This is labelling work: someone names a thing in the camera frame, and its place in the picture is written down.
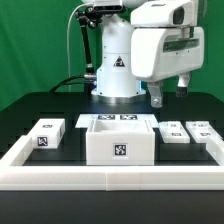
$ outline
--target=white block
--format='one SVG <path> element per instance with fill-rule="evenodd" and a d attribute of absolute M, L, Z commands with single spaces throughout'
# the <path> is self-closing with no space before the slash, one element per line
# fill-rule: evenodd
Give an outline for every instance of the white block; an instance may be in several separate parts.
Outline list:
<path fill-rule="evenodd" d="M 140 189 L 140 172 L 138 167 L 121 167 L 106 175 L 107 191 L 138 191 Z"/>
<path fill-rule="evenodd" d="M 190 137 L 179 121 L 160 122 L 159 129 L 165 143 L 190 143 Z"/>
<path fill-rule="evenodd" d="M 0 167 L 22 166 L 32 150 L 31 136 L 21 136 L 0 160 Z"/>
<path fill-rule="evenodd" d="M 186 128 L 197 143 L 207 143 L 207 137 L 221 138 L 208 121 L 187 121 Z"/>
<path fill-rule="evenodd" d="M 65 133 L 64 119 L 40 119 L 29 132 L 33 148 L 56 149 Z"/>
<path fill-rule="evenodd" d="M 93 120 L 87 165 L 154 165 L 155 133 L 147 120 Z"/>
<path fill-rule="evenodd" d="M 0 190 L 106 190 L 100 167 L 10 166 L 0 170 Z"/>
<path fill-rule="evenodd" d="M 220 166 L 224 166 L 224 141 L 222 139 L 208 136 L 206 150 Z"/>

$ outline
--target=dark green wall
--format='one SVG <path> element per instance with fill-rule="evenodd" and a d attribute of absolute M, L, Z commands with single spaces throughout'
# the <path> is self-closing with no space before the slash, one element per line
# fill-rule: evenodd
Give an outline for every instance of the dark green wall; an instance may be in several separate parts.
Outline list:
<path fill-rule="evenodd" d="M 26 93 L 48 91 L 68 77 L 66 30 L 71 12 L 81 1 L 0 0 L 0 110 Z M 191 91 L 212 93 L 224 101 L 223 0 L 208 0 L 203 20 L 206 57 L 194 72 Z M 78 23 L 71 28 L 72 75 L 83 74 L 85 61 Z M 93 61 L 100 65 L 100 30 L 89 31 Z M 165 82 L 175 91 L 176 78 Z M 73 87 L 82 91 L 82 86 Z"/>

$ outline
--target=table surface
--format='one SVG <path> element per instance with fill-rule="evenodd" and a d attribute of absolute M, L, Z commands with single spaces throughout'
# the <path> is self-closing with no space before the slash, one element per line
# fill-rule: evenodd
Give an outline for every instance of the table surface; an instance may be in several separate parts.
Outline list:
<path fill-rule="evenodd" d="M 144 102 L 109 105 L 83 93 L 27 94 L 0 113 L 0 157 L 40 118 L 65 118 L 59 149 L 35 151 L 24 165 L 85 165 L 86 129 L 75 128 L 80 114 L 154 114 L 159 122 L 183 124 L 209 121 L 224 137 L 224 103 L 215 97 L 166 93 L 164 102 L 155 109 L 148 95 Z M 154 131 L 156 165 L 217 165 L 204 144 L 192 138 L 190 144 L 164 144 L 158 129 Z M 220 223 L 224 218 L 223 191 L 0 192 L 0 198 L 1 223 L 40 223 L 34 218 L 38 216 L 42 223 Z"/>

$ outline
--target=white box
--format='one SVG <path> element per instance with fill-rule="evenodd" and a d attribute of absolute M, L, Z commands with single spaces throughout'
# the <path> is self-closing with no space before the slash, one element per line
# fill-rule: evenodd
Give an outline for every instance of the white box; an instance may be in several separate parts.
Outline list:
<path fill-rule="evenodd" d="M 190 137 L 180 121 L 160 122 L 159 129 L 165 143 L 190 143 Z"/>
<path fill-rule="evenodd" d="M 33 148 L 57 149 L 65 133 L 65 119 L 40 119 L 29 132 Z"/>
<path fill-rule="evenodd" d="M 87 165 L 154 165 L 155 133 L 147 120 L 93 120 Z"/>

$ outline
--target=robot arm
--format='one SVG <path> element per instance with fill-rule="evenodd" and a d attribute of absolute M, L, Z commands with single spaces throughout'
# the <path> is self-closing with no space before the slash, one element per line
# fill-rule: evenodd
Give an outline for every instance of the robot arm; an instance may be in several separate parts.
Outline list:
<path fill-rule="evenodd" d="M 177 96 L 187 95 L 191 71 L 200 68 L 204 60 L 204 32 L 197 27 L 197 22 L 199 5 L 205 1 L 83 0 L 84 3 L 92 3 L 87 10 L 90 21 L 91 13 L 104 18 L 102 39 L 105 52 L 94 94 L 105 98 L 120 97 L 122 101 L 123 98 L 133 97 L 141 91 L 138 83 L 135 87 L 135 77 L 147 82 L 152 106 L 161 107 L 162 81 L 178 75 Z M 131 14 L 130 26 L 113 16 L 124 12 L 126 7 L 137 8 Z M 125 66 L 116 67 L 120 58 L 126 60 Z"/>
<path fill-rule="evenodd" d="M 151 1 L 134 10 L 132 72 L 147 82 L 153 107 L 162 106 L 162 80 L 179 75 L 177 96 L 186 96 L 191 71 L 204 60 L 204 32 L 197 26 L 198 0 Z"/>

